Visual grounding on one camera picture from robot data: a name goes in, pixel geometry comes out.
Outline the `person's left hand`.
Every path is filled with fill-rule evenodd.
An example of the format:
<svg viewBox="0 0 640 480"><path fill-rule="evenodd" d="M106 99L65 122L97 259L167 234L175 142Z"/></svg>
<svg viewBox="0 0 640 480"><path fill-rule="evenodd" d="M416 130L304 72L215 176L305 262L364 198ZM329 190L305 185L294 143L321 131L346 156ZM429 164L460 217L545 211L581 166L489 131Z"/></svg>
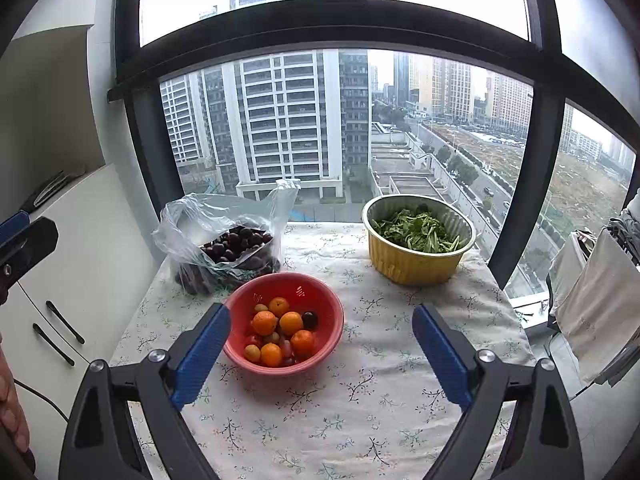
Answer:
<svg viewBox="0 0 640 480"><path fill-rule="evenodd" d="M28 423L18 400L14 377L3 351L0 351L1 425L21 453L29 449Z"/></svg>

